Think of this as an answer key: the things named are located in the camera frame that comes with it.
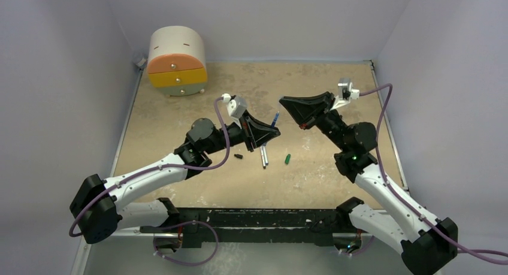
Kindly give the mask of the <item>white marker blue tip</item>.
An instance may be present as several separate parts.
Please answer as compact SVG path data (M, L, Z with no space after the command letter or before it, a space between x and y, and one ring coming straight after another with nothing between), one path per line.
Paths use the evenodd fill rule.
M267 167L268 164L269 164L269 161L268 161L268 155L267 155L266 145L263 145L261 147L261 152L262 152L263 159L264 159L264 166Z

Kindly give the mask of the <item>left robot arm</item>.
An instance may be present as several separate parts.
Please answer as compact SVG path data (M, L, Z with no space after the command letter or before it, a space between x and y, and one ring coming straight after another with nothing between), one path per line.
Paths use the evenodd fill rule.
M87 243L95 244L117 230L138 226L172 232L178 227L179 217L170 200L136 200L202 171L219 168L225 161L213 165L208 157L212 153L242 143L252 152L279 135L278 128L253 118L247 111L239 124L222 125L220 129L210 119L197 119L184 143L163 159L121 176L87 177L69 207L74 216L69 235L83 236Z

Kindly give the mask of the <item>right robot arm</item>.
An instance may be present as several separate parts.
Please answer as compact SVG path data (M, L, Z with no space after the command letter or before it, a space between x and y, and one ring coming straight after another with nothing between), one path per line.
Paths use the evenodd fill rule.
M380 167L370 152L377 147L376 128L370 122L346 124L338 108L348 101L325 92L318 96L284 96L279 103L301 129L317 127L340 150L334 154L339 173L370 194L386 214L357 198L340 205L336 222L343 231L354 228L370 233L394 249L413 274L437 274L457 256L454 240L458 227L449 218L439 219L402 190Z

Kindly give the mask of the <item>blue pen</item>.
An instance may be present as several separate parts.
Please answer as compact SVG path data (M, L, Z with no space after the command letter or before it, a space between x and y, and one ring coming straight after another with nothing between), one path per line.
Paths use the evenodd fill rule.
M272 123L271 123L271 127L272 127L272 128L273 128L273 127L275 127L276 122L277 122L277 120L278 120L278 118L279 118L279 114L280 114L280 112L279 112L279 111L277 111L277 112L275 113L274 118L273 118Z

